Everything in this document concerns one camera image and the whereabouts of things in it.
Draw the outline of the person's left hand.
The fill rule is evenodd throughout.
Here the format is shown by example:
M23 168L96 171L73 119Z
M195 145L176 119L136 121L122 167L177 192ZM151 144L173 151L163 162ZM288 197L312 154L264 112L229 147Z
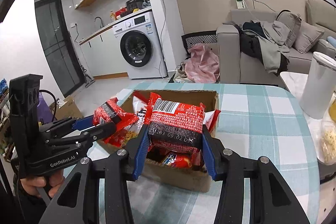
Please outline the person's left hand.
M62 186L65 180L64 170L57 170L48 179L45 177L30 176L20 179L21 185L25 192L31 196L41 197L38 192L38 188L44 188L47 184L51 187L48 195L52 198Z

